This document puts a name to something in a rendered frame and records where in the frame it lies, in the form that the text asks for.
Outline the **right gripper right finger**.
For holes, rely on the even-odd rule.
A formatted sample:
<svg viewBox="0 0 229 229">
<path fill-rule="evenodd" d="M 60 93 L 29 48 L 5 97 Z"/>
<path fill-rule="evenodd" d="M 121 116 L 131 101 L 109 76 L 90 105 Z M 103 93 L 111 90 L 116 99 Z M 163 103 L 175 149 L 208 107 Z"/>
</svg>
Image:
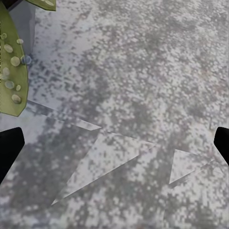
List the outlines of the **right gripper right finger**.
<svg viewBox="0 0 229 229">
<path fill-rule="evenodd" d="M 219 126 L 217 128 L 214 145 L 218 151 L 222 154 L 223 158 L 229 165 L 229 129 Z"/>
</svg>

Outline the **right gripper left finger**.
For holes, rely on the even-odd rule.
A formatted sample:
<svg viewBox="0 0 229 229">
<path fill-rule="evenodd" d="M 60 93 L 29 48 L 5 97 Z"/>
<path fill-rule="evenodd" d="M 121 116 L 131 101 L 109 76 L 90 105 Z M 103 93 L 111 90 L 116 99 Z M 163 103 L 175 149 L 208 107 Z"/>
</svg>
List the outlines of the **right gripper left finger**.
<svg viewBox="0 0 229 229">
<path fill-rule="evenodd" d="M 15 127 L 0 132 L 0 184 L 24 146 L 22 129 Z"/>
</svg>

